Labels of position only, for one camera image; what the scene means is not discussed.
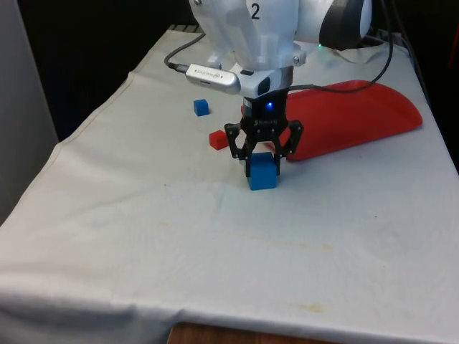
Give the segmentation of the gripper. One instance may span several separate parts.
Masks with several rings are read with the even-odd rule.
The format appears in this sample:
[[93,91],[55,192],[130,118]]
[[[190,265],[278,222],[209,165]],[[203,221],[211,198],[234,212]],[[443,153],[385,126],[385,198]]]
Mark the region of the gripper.
[[[245,162],[247,178],[251,177],[252,152],[257,144],[255,139],[272,139],[277,176],[280,175],[281,159],[296,152],[303,134],[303,125],[299,120],[287,121],[287,98],[288,89],[269,92],[256,99],[244,97],[240,123],[224,125],[231,155]],[[241,131],[246,137],[243,146],[239,148],[236,139]],[[281,143],[281,135],[285,131],[289,132],[289,136]]]

